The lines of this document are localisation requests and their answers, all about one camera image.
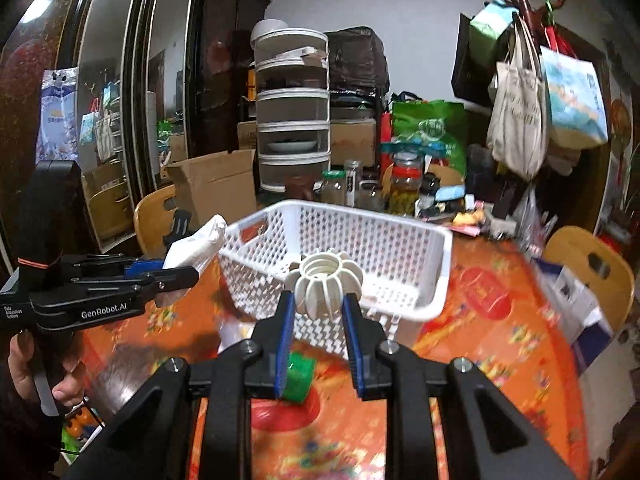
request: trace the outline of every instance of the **green shopping bag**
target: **green shopping bag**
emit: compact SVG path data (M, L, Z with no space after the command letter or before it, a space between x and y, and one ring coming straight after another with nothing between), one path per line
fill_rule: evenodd
M462 103L394 102L393 139L423 146L444 144L449 165L466 173L466 112Z

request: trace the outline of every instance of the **canvas tote bag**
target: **canvas tote bag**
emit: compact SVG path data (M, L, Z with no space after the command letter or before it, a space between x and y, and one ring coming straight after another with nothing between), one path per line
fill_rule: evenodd
M492 156L524 180L545 160L546 87L529 29L514 20L515 46L509 63L498 62L498 89L487 132Z

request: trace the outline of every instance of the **human hand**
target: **human hand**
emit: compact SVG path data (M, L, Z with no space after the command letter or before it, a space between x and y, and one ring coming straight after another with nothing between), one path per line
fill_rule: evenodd
M34 348L33 335L28 330L12 337L9 344L9 373L18 395L27 402L38 402L38 392L29 369L29 361L33 358ZM79 404L84 395L83 381L86 367L81 358L82 335L76 333L71 346L62 356L62 366L66 371L65 378L56 384L51 391L59 402L68 407Z

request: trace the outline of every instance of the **wooden coat hook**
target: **wooden coat hook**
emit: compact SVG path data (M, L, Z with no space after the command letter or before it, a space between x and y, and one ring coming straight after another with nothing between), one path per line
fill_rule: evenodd
M551 4L551 8L553 10L561 9L566 0L557 0L555 3ZM545 18L548 9L546 5L541 6L540 8L533 10L531 8L531 4L529 0L508 0L508 4L516 7L522 16L522 19L529 27L529 31L531 33L531 37L533 38L534 43L536 44L536 49L540 50L540 44L546 43L545 39Z

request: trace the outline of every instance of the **green jar lid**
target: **green jar lid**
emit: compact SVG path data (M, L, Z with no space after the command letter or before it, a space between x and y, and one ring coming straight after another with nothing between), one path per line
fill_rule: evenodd
M306 396L308 396L311 389L311 381L314 378L315 369L315 359L302 357L301 354L296 352L291 353L289 355L289 367L287 368L287 386L284 389L282 398L297 404L305 402Z
M345 177L346 177L346 173L344 173L344 171L342 170L330 170L330 171L322 172L322 178L326 178L328 180L337 180L339 178L345 178Z

